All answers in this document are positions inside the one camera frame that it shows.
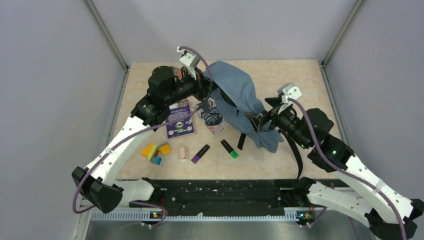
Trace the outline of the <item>blue student backpack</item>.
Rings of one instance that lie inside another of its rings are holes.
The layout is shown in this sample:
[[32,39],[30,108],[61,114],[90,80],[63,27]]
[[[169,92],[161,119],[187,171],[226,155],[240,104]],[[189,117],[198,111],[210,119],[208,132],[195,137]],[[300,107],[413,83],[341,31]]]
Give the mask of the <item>blue student backpack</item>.
[[216,61],[203,73],[217,86],[211,93],[220,115],[240,132],[237,147],[242,150],[246,138],[250,138],[257,148],[264,148],[275,154],[283,137],[277,130],[271,130],[266,123],[259,133],[254,129],[246,114],[257,116],[265,108],[257,98],[251,76],[240,68],[224,61]]

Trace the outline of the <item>floral Little Women book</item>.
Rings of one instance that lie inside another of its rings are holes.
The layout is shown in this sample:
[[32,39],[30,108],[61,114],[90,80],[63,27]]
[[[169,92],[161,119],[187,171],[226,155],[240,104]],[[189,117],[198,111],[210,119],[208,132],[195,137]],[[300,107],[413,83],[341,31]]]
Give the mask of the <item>floral Little Women book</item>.
[[231,127],[230,123],[218,111],[216,102],[212,98],[209,98],[196,114],[214,136]]

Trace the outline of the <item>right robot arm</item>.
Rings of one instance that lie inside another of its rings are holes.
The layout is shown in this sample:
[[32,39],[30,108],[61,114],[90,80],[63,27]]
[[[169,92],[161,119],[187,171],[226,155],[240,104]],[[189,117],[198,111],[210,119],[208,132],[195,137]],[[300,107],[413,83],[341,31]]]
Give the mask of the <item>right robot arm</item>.
[[267,102],[271,110],[246,115],[254,129],[261,132],[265,125],[278,128],[288,139],[308,149],[308,158],[317,167],[356,192],[352,196],[303,177],[293,192],[297,205],[310,203],[333,209],[362,223],[381,240],[409,240],[414,236],[418,228],[415,219],[424,213],[422,200],[402,196],[376,176],[351,147],[330,134],[334,124],[322,110],[300,106],[302,117],[298,117],[293,110],[298,104],[295,99],[270,97]]

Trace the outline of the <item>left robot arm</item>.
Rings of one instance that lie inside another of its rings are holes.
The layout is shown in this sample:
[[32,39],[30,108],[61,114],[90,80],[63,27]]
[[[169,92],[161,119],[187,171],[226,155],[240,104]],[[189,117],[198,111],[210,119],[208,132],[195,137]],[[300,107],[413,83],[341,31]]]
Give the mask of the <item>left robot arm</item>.
[[174,67],[162,65],[152,70],[147,85],[145,96],[137,102],[115,138],[92,162],[73,170],[74,213],[84,213],[77,206],[79,196],[106,214],[124,203],[143,201],[154,207],[160,202],[161,194],[149,181],[118,181],[117,176],[137,148],[158,128],[167,125],[165,120],[170,114],[170,105],[190,96],[205,103],[216,81],[209,65],[204,72],[189,66],[174,72]]

